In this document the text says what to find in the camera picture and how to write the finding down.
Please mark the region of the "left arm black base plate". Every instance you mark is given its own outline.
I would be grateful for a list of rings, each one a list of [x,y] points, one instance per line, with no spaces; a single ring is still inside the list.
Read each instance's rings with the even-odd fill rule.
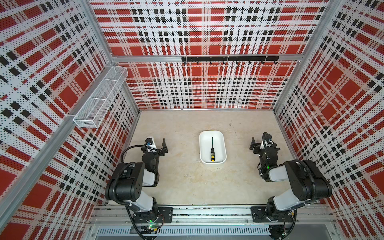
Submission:
[[[137,212],[133,215],[136,224],[171,223],[173,219],[172,207],[157,207],[148,212]]]

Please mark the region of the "yellow black handle screwdriver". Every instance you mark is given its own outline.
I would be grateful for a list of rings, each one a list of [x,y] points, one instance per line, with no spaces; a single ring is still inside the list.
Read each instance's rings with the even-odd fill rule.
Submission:
[[[215,161],[215,148],[214,148],[214,138],[212,137],[212,147],[211,147],[211,162]]]

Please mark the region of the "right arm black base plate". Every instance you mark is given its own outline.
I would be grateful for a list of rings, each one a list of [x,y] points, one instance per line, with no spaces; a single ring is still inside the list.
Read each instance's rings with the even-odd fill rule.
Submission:
[[[251,207],[254,223],[292,223],[294,217],[290,211],[267,211],[266,206]]]

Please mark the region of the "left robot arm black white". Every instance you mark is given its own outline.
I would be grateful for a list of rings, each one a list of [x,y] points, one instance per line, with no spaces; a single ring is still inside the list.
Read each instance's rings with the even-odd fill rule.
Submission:
[[[124,162],[127,151],[140,148],[143,152],[140,162]],[[155,197],[144,192],[154,188],[160,180],[160,157],[169,152],[166,140],[157,148],[153,138],[147,138],[143,145],[133,145],[123,150],[121,162],[117,165],[106,187],[106,199],[125,206],[136,224],[171,223],[172,207],[159,207]]]

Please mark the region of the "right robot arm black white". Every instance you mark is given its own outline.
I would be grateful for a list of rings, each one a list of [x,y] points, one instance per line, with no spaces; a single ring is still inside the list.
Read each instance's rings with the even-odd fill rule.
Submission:
[[[330,183],[313,161],[291,160],[278,164],[280,148],[268,133],[263,133],[260,143],[252,139],[250,150],[259,156],[259,176],[265,182],[288,181],[290,184],[282,194],[270,197],[264,207],[251,208],[253,222],[293,223],[297,209],[332,195]]]

